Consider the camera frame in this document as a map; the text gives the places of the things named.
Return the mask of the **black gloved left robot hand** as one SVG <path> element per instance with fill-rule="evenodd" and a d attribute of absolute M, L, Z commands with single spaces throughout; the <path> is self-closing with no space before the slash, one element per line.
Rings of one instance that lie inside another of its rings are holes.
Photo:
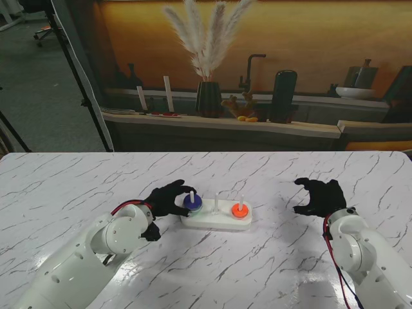
<path fill-rule="evenodd" d="M 175 204 L 177 196 L 187 193 L 196 193 L 196 189 L 184 185 L 184 180 L 176 180 L 163 187 L 155 188 L 152 193 L 144 200 L 144 203 L 151 207 L 154 218 L 173 214 L 176 216 L 188 217 L 189 210 Z"/>

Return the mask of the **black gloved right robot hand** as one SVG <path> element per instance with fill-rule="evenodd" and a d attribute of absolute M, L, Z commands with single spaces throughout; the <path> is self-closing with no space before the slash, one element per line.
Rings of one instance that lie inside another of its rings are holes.
<path fill-rule="evenodd" d="M 306 206 L 293 207 L 296 214 L 325 218 L 335 211 L 346 208 L 344 193 L 337 180 L 328 183 L 309 178 L 298 178 L 296 185 L 302 185 L 309 192 L 310 201 Z"/>

